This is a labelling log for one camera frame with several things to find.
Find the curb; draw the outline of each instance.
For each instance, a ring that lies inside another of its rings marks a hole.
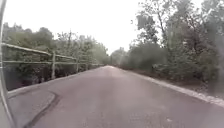
[[[40,83],[40,84],[33,84],[33,85],[30,85],[30,86],[27,86],[27,87],[22,87],[22,88],[18,88],[18,89],[12,90],[12,91],[8,91],[8,98],[12,98],[12,97],[15,97],[17,95],[26,94],[30,91],[33,91],[35,89],[39,89],[39,88],[44,87],[46,85],[54,84],[55,82],[58,82],[58,81],[69,80],[72,77],[82,75],[86,72],[90,72],[90,71],[93,71],[95,69],[87,70],[87,71],[84,71],[84,72],[78,72],[78,73],[73,74],[73,75],[60,77],[60,78],[57,78],[57,79],[54,79],[54,80],[49,80],[49,81],[46,81],[46,82],[43,82],[43,83]]]
[[[24,128],[31,128],[33,125],[35,125],[35,123],[42,117],[44,116],[47,112],[51,111],[54,106],[57,105],[57,103],[59,102],[59,96],[54,93],[54,92],[50,92],[48,91],[49,93],[52,93],[54,95],[54,98],[52,99],[52,101],[45,107],[43,108],[36,116],[34,116],[33,119],[31,119],[25,126]]]

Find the bridge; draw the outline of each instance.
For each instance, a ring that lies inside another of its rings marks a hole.
[[[2,43],[11,50],[44,54],[50,62],[51,81],[7,92],[2,103],[12,128],[221,128],[224,101],[112,66],[55,78],[55,65],[75,65],[76,58]],[[56,62],[55,58],[72,62]]]

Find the sidewalk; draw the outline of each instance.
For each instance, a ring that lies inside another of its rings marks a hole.
[[[28,91],[9,99],[18,128],[30,127],[54,103],[57,96],[44,90]]]

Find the guardrail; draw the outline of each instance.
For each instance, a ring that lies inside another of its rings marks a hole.
[[[52,61],[51,62],[46,62],[46,61],[42,61],[42,62],[41,61],[40,62],[32,62],[32,61],[3,61],[3,63],[12,63],[12,64],[13,63],[14,64],[18,64],[18,63],[21,63],[21,64],[51,64],[52,65],[52,67],[51,67],[51,69],[52,69],[51,79],[55,79],[55,65],[56,64],[76,65],[76,72],[78,72],[80,64],[84,64],[86,66],[86,70],[88,69],[88,63],[79,63],[77,58],[70,57],[70,56],[57,55],[57,54],[55,54],[55,51],[53,51],[53,53],[48,53],[48,52],[39,51],[39,50],[35,50],[35,49],[15,46],[15,45],[7,44],[7,43],[1,43],[1,45],[3,47],[7,47],[7,48],[10,48],[10,49],[15,49],[15,50],[18,50],[18,51],[31,52],[31,53],[35,53],[35,54],[42,54],[42,55],[46,55],[46,56],[52,57]],[[56,62],[56,57],[70,59],[70,60],[75,60],[75,62]]]

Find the road edge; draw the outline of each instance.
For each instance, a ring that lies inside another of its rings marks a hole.
[[[50,92],[47,91],[51,94],[54,95],[54,98],[48,103],[48,105],[46,105],[46,107],[44,107],[42,110],[40,110],[39,113],[37,113],[37,115],[34,116],[33,119],[31,119],[25,126],[24,128],[31,128],[33,125],[35,125],[35,123],[41,118],[43,117],[45,114],[47,114],[49,111],[51,111],[54,106],[57,105],[57,103],[59,102],[59,96],[54,93],[54,92]]]
[[[210,95],[206,95],[206,94],[203,94],[203,93],[199,93],[199,92],[196,92],[196,91],[193,91],[193,90],[190,90],[190,89],[182,88],[180,86],[177,86],[177,85],[165,82],[165,81],[161,81],[161,80],[149,77],[149,76],[144,76],[144,75],[132,72],[132,71],[127,71],[127,70],[123,70],[123,69],[120,69],[120,70],[125,71],[125,72],[130,73],[130,74],[133,74],[133,75],[135,75],[135,76],[137,76],[139,78],[142,78],[144,80],[153,82],[153,83],[155,83],[155,84],[157,84],[159,86],[172,89],[174,91],[186,94],[188,96],[191,96],[191,97],[200,99],[202,101],[205,101],[207,103],[215,104],[215,105],[218,105],[218,106],[224,108],[224,100],[221,99],[221,98],[217,98],[217,97],[214,97],[214,96],[210,96]]]

